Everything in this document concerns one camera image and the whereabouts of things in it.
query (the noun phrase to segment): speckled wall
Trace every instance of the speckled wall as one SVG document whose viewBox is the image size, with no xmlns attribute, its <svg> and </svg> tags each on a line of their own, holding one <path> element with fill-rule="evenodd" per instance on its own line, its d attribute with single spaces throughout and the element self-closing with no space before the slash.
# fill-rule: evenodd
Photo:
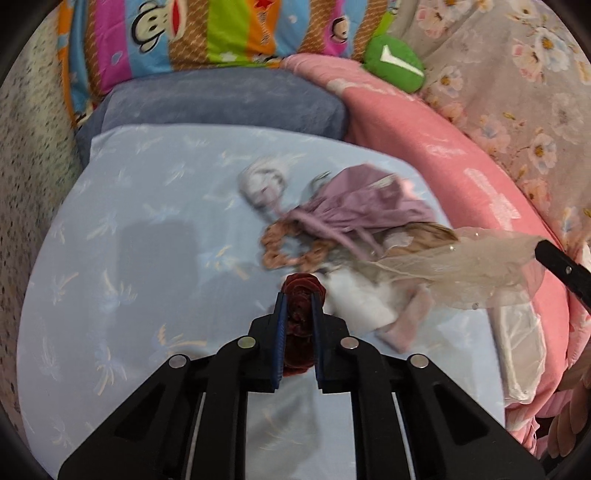
<svg viewBox="0 0 591 480">
<path fill-rule="evenodd" d="M 54 12 L 0 87 L 0 399 L 23 438 L 17 391 L 22 302 L 51 220 L 81 171 L 56 54 Z"/>
</svg>

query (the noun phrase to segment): pillow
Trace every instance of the pillow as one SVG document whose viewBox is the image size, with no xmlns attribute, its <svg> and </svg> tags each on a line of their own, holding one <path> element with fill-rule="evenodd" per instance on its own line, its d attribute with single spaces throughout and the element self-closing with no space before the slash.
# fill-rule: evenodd
<svg viewBox="0 0 591 480">
<path fill-rule="evenodd" d="M 365 69 L 407 93 L 422 87 L 423 62 L 406 43 L 388 35 L 374 37 L 365 51 Z"/>
<path fill-rule="evenodd" d="M 286 70 L 233 67 L 135 79 L 117 85 L 76 133 L 83 165 L 93 137 L 137 124 L 254 125 L 341 140 L 347 110 Z"/>
<path fill-rule="evenodd" d="M 78 0 L 64 3 L 66 93 L 84 121 L 122 82 L 224 65 L 272 65 L 298 52 L 362 60 L 389 0 Z"/>
</svg>

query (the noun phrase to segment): brown scrunchie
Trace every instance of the brown scrunchie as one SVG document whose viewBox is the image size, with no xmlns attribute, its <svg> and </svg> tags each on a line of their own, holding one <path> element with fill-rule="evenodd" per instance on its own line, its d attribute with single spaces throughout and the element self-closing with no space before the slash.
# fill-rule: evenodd
<svg viewBox="0 0 591 480">
<path fill-rule="evenodd" d="M 293 267 L 299 265 L 301 272 L 313 273 L 328 257 L 329 252 L 336 246 L 334 240 L 314 240 L 309 251 L 297 258 L 290 258 L 281 253 L 283 239 L 286 235 L 296 236 L 301 233 L 295 222 L 278 220 L 268 226 L 261 238 L 261 244 L 265 247 L 262 256 L 262 264 L 265 268 L 273 270 L 281 267 Z"/>
</svg>

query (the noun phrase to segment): gray cloth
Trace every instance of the gray cloth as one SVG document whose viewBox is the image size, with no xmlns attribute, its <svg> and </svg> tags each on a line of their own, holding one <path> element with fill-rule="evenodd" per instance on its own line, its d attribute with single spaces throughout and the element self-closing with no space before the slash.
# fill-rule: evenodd
<svg viewBox="0 0 591 480">
<path fill-rule="evenodd" d="M 117 85 L 76 134 L 82 164 L 93 137 L 138 124 L 272 127 L 343 138 L 339 98 L 286 70 L 234 67 L 175 72 Z"/>
</svg>

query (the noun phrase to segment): pink cloth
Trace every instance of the pink cloth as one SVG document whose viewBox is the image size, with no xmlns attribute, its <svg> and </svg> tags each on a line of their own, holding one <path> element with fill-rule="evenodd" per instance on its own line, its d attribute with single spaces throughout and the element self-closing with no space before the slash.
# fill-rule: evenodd
<svg viewBox="0 0 591 480">
<path fill-rule="evenodd" d="M 557 243 L 536 210 L 491 158 L 418 98 L 374 77 L 352 60 L 298 54 L 281 66 L 338 95 L 349 110 L 347 141 L 403 158 L 415 167 L 455 228 L 515 230 Z M 556 390 L 567 365 L 565 286 L 546 273 L 533 305 L 544 328 L 545 371 L 534 401 L 506 411 L 507 429 L 530 451 L 535 448 L 534 416 Z"/>
<path fill-rule="evenodd" d="M 396 175 L 369 164 L 344 169 L 288 217 L 299 220 L 312 235 L 339 241 L 364 260 L 369 258 L 344 237 L 345 233 L 356 232 L 380 250 L 370 233 L 411 222 L 435 221 L 431 207 L 407 196 Z"/>
</svg>

